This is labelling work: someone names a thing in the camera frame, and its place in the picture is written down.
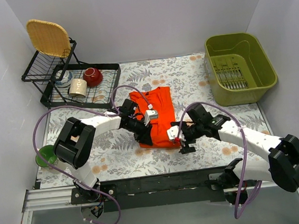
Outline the orange t shirt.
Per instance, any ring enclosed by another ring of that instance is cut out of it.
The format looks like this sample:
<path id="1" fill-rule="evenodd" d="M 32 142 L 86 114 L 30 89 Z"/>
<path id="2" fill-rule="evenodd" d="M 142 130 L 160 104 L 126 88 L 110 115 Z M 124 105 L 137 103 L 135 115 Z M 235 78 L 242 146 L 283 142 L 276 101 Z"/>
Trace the orange t shirt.
<path id="1" fill-rule="evenodd" d="M 171 128 L 171 123 L 176 121 L 175 111 L 171 99 L 170 88 L 157 87 L 148 92 L 143 92 L 153 109 L 158 112 L 158 118 L 150 120 L 152 125 L 151 139 L 152 146 L 140 143 L 142 148 L 179 148 L 180 143 L 169 140 L 167 130 Z"/>

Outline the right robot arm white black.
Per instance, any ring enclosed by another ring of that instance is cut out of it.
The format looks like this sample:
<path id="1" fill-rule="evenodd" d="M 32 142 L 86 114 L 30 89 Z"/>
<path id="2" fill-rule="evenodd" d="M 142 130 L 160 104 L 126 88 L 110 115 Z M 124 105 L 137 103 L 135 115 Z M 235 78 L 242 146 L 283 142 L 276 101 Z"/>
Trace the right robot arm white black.
<path id="1" fill-rule="evenodd" d="M 199 102 L 188 106 L 185 114 L 192 124 L 172 122 L 167 130 L 168 138 L 181 145 L 180 153 L 195 152 L 196 139 L 208 137 L 261 157 L 251 162 L 235 159 L 217 178 L 218 185 L 239 187 L 246 180 L 255 180 L 273 182 L 288 192 L 299 188 L 299 139 L 296 136 L 288 134 L 281 138 L 246 128 L 228 112 L 212 116 Z"/>

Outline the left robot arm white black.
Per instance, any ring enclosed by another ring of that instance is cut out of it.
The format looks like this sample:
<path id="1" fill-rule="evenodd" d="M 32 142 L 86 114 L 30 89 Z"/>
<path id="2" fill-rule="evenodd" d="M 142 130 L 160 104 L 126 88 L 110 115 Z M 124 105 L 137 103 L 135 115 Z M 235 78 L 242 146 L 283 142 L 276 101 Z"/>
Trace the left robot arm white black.
<path id="1" fill-rule="evenodd" d="M 57 158 L 67 163 L 74 185 L 78 193 L 89 202 L 100 198 L 99 180 L 92 173 L 88 159 L 92 150 L 93 140 L 107 132 L 125 129 L 133 133 L 134 139 L 141 144 L 152 146 L 150 122 L 146 116 L 137 119 L 138 104 L 126 99 L 122 106 L 109 109 L 103 115 L 89 119 L 68 118 L 54 146 Z"/>

